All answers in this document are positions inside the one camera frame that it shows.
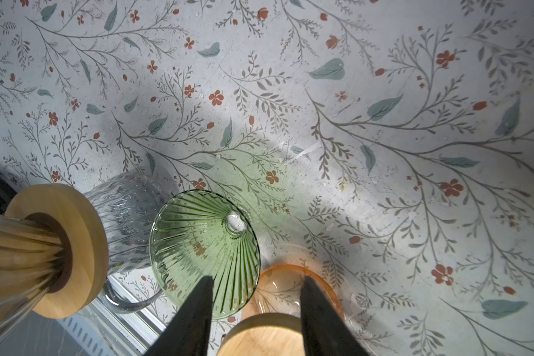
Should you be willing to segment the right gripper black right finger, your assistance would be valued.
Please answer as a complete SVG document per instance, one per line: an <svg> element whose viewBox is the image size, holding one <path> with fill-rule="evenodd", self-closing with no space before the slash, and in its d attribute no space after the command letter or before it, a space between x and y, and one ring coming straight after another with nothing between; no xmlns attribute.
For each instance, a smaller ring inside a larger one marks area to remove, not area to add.
<svg viewBox="0 0 534 356"><path fill-rule="evenodd" d="M305 355L369 356L311 277L301 288L301 331Z"/></svg>

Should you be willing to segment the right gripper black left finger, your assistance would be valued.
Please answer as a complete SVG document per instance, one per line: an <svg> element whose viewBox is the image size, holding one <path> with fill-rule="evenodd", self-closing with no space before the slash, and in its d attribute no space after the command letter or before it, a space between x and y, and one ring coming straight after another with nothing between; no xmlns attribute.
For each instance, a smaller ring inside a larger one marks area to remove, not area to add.
<svg viewBox="0 0 534 356"><path fill-rule="evenodd" d="M166 330L144 356L207 355L212 323L214 280L200 279Z"/></svg>

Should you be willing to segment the amber glass carafe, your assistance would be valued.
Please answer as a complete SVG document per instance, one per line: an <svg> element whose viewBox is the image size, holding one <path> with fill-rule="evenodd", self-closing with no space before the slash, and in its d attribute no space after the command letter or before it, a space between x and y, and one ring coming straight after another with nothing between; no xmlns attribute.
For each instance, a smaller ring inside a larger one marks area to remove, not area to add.
<svg viewBox="0 0 534 356"><path fill-rule="evenodd" d="M318 274L297 265L283 264L262 272L241 322L230 332L253 344L300 344L301 288L311 277L344 322L344 312L333 288Z"/></svg>

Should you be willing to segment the green glass dripper cone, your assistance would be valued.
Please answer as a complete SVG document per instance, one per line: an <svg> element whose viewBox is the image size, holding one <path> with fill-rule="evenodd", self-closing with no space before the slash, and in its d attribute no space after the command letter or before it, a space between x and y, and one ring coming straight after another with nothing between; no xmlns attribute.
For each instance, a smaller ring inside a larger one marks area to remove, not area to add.
<svg viewBox="0 0 534 356"><path fill-rule="evenodd" d="M172 197L151 228L149 255L160 288L177 307L203 277L214 281L212 316L237 314L252 299L261 272L260 247L249 219L211 191Z"/></svg>

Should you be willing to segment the wooden dripper ring base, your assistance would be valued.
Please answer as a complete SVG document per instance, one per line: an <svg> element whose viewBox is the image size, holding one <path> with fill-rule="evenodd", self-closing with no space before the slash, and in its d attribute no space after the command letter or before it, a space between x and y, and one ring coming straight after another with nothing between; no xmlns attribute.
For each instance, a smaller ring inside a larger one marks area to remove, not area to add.
<svg viewBox="0 0 534 356"><path fill-rule="evenodd" d="M69 185L32 185L11 200L5 215L42 223L61 239L62 276L34 308L37 314L66 318L97 297L108 275L108 243L98 213L82 193Z"/></svg>

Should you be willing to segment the clear grey glass carafe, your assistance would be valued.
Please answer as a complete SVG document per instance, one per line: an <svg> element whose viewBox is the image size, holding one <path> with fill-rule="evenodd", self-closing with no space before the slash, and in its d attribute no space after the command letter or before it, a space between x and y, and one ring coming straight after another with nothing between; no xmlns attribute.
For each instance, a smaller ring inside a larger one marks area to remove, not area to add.
<svg viewBox="0 0 534 356"><path fill-rule="evenodd" d="M150 267L151 230L172 194L145 174L124 172L85 193L85 197L105 230L107 275Z"/></svg>

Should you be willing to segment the grey glass dripper cone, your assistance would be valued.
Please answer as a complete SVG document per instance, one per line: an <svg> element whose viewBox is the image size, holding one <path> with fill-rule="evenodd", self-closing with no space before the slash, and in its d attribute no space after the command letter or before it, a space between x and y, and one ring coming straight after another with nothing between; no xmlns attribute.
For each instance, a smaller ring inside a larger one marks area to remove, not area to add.
<svg viewBox="0 0 534 356"><path fill-rule="evenodd" d="M0 214L0 343L62 275L59 235L31 220Z"/></svg>

